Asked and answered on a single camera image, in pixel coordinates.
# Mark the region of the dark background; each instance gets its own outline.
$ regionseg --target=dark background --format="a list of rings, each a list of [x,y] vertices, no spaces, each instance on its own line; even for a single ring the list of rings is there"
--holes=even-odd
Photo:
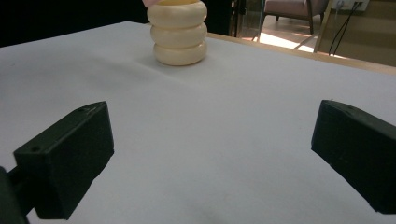
[[[203,0],[211,33],[228,35],[232,0]],[[146,23],[141,0],[1,0],[0,47],[122,21]]]

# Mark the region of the stack of rings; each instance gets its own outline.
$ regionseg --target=stack of rings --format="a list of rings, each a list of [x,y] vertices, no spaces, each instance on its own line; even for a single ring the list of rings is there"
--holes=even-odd
[[[164,0],[148,8],[154,56],[169,65],[187,65],[206,55],[207,9],[199,0]]]

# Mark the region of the table surface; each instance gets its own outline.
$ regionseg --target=table surface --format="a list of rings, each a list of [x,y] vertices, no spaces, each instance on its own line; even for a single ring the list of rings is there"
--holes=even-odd
[[[206,41],[180,67],[156,62],[149,26],[132,22],[0,49],[0,165],[107,101],[115,154],[68,223],[396,222],[310,149],[323,99],[396,124],[396,76]]]

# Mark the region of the wooden table edge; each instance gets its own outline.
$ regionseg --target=wooden table edge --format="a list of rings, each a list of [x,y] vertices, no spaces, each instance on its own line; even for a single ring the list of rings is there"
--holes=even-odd
[[[251,46],[251,47],[255,47],[255,48],[259,48],[259,49],[267,49],[267,50],[271,50],[271,51],[282,52],[282,53],[286,53],[289,55],[312,59],[315,61],[321,61],[321,62],[325,62],[325,63],[335,63],[335,64],[340,64],[340,65],[344,65],[344,66],[359,68],[359,69],[378,72],[378,73],[396,75],[396,67],[388,66],[388,65],[384,65],[384,64],[370,63],[370,62],[365,62],[365,61],[360,61],[360,60],[355,60],[355,59],[336,58],[336,57],[331,57],[324,53],[311,53],[311,52],[300,51],[297,49],[286,49],[286,48],[281,48],[278,46],[266,45],[266,44],[261,44],[261,43],[257,43],[254,41],[239,39],[239,38],[235,38],[235,37],[231,37],[231,36],[227,36],[227,35],[217,35],[217,34],[208,33],[207,37],[220,39],[220,40],[224,40],[224,41],[229,41],[229,42],[234,42],[237,44],[247,45],[247,46]]]

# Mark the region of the wall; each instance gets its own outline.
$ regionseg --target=wall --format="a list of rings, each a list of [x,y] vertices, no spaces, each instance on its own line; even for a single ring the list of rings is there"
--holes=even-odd
[[[329,52],[334,32],[349,13],[340,11],[338,26],[334,27],[335,10],[328,7],[327,11],[330,13],[321,27],[315,48],[317,52]],[[366,11],[356,12],[350,19],[336,55],[396,66],[396,1],[370,0]]]

